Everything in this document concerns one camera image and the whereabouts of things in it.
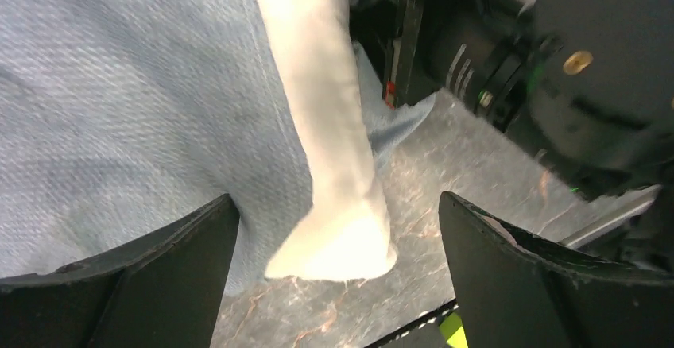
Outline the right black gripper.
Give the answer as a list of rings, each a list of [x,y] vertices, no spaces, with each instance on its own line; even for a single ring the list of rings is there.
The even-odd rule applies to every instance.
[[[509,123],[524,100],[518,0],[377,0],[351,14],[390,108],[439,90],[493,125]]]

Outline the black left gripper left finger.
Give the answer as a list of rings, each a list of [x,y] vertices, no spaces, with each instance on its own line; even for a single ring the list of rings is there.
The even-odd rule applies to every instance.
[[[53,273],[2,279],[2,346],[209,346],[238,223],[224,195]]]

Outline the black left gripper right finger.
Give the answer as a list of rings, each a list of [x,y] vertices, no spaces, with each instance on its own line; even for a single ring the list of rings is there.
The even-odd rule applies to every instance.
[[[439,222],[469,346],[672,346],[672,275],[569,249],[449,191]]]

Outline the white pillow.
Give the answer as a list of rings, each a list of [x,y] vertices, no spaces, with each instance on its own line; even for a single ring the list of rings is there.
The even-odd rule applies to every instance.
[[[348,0],[258,0],[312,177],[312,206],[270,259],[268,278],[346,281],[397,261],[366,136]]]

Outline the blue grey pillowcase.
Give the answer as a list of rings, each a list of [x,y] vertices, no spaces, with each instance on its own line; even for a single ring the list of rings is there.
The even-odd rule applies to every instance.
[[[350,11],[374,0],[348,0]],[[389,109],[350,35],[380,175],[432,99]],[[266,267],[312,177],[258,0],[1,0],[1,274],[46,274],[228,194],[226,291]]]

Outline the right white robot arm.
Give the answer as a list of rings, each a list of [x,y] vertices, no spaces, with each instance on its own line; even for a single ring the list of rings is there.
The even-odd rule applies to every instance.
[[[586,201],[566,242],[440,196],[470,347],[673,344],[673,0],[377,0],[351,13],[392,108],[450,91]]]

